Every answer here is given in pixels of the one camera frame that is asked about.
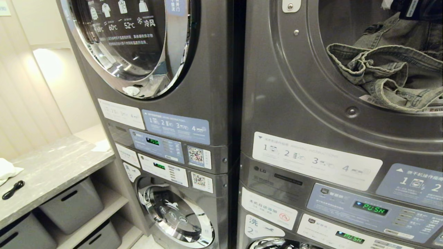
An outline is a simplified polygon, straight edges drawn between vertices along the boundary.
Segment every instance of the stacked washer dryer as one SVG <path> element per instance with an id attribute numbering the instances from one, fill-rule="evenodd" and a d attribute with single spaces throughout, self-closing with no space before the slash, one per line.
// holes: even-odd
<path id="1" fill-rule="evenodd" d="M 326 53 L 381 2 L 248 2 L 238 249 L 443 248 L 442 114 L 363 101 Z"/>
<path id="2" fill-rule="evenodd" d="M 154 239 L 235 247 L 245 1 L 58 4 Z"/>

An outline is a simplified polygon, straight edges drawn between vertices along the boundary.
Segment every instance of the laundry icon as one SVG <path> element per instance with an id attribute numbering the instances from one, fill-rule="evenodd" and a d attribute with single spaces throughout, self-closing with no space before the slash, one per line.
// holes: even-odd
<path id="1" fill-rule="evenodd" d="M 94 7 L 91 8 L 91 16 L 92 16 L 92 20 L 98 19 L 97 11 L 95 10 Z"/>
<path id="2" fill-rule="evenodd" d="M 101 11 L 105 14 L 105 17 L 111 17 L 111 8 L 108 4 L 103 4 L 101 6 Z"/>
<path id="3" fill-rule="evenodd" d="M 148 12 L 148 6 L 144 2 L 144 0 L 140 0 L 139 9 L 140 9 L 140 12 Z"/>
<path id="4" fill-rule="evenodd" d="M 121 14 L 126 14 L 128 12 L 128 9 L 126 8 L 126 1 L 125 0 L 118 1 L 118 8 L 120 9 Z"/>

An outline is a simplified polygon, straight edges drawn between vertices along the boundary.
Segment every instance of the bin handle cutout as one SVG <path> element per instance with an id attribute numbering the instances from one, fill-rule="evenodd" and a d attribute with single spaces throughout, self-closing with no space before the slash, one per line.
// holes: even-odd
<path id="1" fill-rule="evenodd" d="M 89 242 L 89 244 L 92 244 L 92 243 L 94 243 L 98 238 L 100 238 L 101 237 L 101 234 L 99 234 L 97 237 L 95 237 L 95 239 L 93 239 L 93 240 L 91 240 L 91 242 Z"/>
<path id="2" fill-rule="evenodd" d="M 63 197 L 63 198 L 62 198 L 62 202 L 66 201 L 67 199 L 69 199 L 69 198 L 71 198 L 71 197 L 73 197 L 77 192 L 78 192 L 78 191 L 76 190 L 76 191 L 70 193 L 69 195 Z"/>
<path id="3" fill-rule="evenodd" d="M 13 240 L 15 237 L 17 237 L 17 235 L 19 235 L 19 232 L 15 232 L 13 233 L 11 236 L 9 236 L 7 239 L 5 239 L 4 241 L 2 241 L 0 243 L 0 248 L 4 247 L 6 244 L 8 244 L 11 240 Z"/>

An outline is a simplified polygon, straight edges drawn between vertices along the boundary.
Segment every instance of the digital display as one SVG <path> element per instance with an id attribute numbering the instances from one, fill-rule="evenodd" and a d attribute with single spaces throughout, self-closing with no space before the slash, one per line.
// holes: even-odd
<path id="1" fill-rule="evenodd" d="M 158 140 L 154 140 L 151 138 L 146 138 L 146 142 L 150 143 L 150 144 L 155 144 L 155 145 L 160 145 L 160 142 Z"/>
<path id="2" fill-rule="evenodd" d="M 163 165 L 161 165 L 161 164 L 154 163 L 154 166 L 156 166 L 157 168 L 161 168 L 161 169 L 166 170 L 166 168 Z"/>
<path id="3" fill-rule="evenodd" d="M 349 241 L 352 241 L 352 242 L 355 242 L 355 243 L 358 243 L 358 244 L 363 244 L 365 242 L 364 239 L 360 239 L 359 237 L 355 237 L 353 235 L 350 235 L 350 234 L 344 233 L 344 232 L 340 232 L 340 231 L 337 231 L 335 233 L 335 236 L 342 237 L 344 239 L 347 239 Z"/>
<path id="4" fill-rule="evenodd" d="M 370 204 L 359 202 L 359 201 L 356 201 L 354 203 L 353 207 L 373 213 L 373 214 L 378 214 L 381 216 L 385 216 L 389 211 L 388 209 L 381 208 L 379 206 L 372 206 Z"/>

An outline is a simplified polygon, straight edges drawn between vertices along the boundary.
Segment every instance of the black cable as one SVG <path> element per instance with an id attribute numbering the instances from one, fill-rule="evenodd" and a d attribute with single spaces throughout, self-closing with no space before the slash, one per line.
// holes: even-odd
<path id="1" fill-rule="evenodd" d="M 6 192 L 1 198 L 2 198 L 3 200 L 7 200 L 7 199 L 11 198 L 11 197 L 14 195 L 14 193 L 15 193 L 17 190 L 21 189 L 23 186 L 25 186 L 25 182 L 24 182 L 24 181 L 18 181 L 18 182 L 16 182 L 16 183 L 14 184 L 14 187 L 12 187 L 12 189 L 11 189 L 10 191 Z"/>

